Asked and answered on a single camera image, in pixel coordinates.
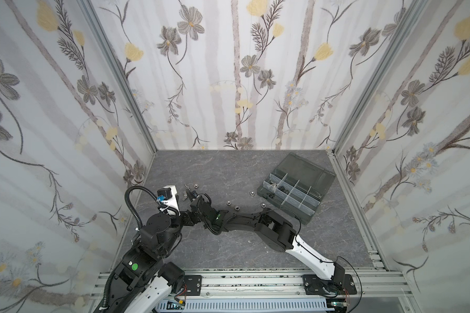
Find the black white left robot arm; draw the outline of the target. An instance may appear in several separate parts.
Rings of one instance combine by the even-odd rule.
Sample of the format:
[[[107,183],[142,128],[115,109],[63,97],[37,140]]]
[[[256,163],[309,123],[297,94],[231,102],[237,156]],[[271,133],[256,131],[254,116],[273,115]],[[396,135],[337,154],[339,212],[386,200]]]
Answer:
[[[130,199],[135,190],[151,196],[157,205],[158,212],[146,224]],[[94,312],[155,312],[171,293],[185,290],[185,272],[172,262],[164,262],[181,242],[187,217],[179,210],[178,199],[174,185],[156,193],[140,185],[125,191],[125,204],[137,222],[137,233],[131,248],[110,272]]]

